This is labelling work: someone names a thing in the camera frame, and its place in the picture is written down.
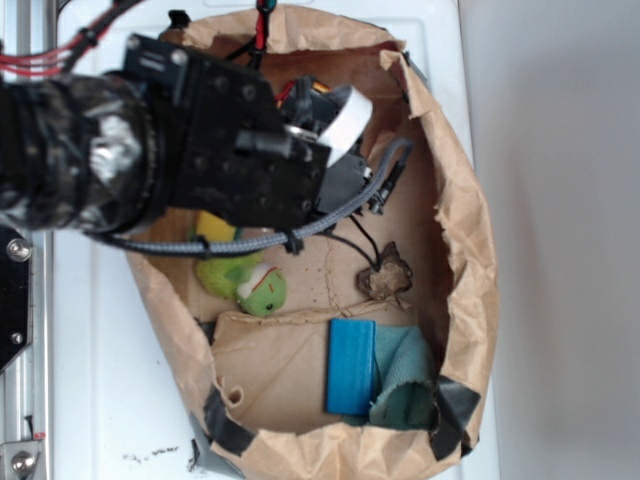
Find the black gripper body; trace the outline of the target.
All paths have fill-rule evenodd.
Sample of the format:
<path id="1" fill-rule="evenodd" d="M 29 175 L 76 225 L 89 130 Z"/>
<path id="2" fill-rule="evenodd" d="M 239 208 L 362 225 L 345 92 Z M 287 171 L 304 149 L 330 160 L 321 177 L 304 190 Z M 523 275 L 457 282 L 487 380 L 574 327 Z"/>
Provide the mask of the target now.
<path id="1" fill-rule="evenodd" d="M 359 148 L 372 104 L 349 85 L 304 76 L 276 99 L 254 69 L 141 35 L 128 40 L 123 73 L 152 114 L 172 207 L 295 229 L 368 182 Z"/>

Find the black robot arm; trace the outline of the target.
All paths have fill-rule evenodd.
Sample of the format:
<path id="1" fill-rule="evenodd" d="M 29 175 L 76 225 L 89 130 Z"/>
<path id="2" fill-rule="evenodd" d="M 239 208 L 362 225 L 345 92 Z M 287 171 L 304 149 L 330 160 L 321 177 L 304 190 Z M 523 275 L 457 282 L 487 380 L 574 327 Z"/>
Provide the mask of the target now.
<path id="1" fill-rule="evenodd" d="M 277 104 L 257 71 L 134 35 L 123 67 L 1 87 L 1 221 L 100 234 L 168 208 L 289 230 L 360 193 L 357 90 L 299 79 Z"/>

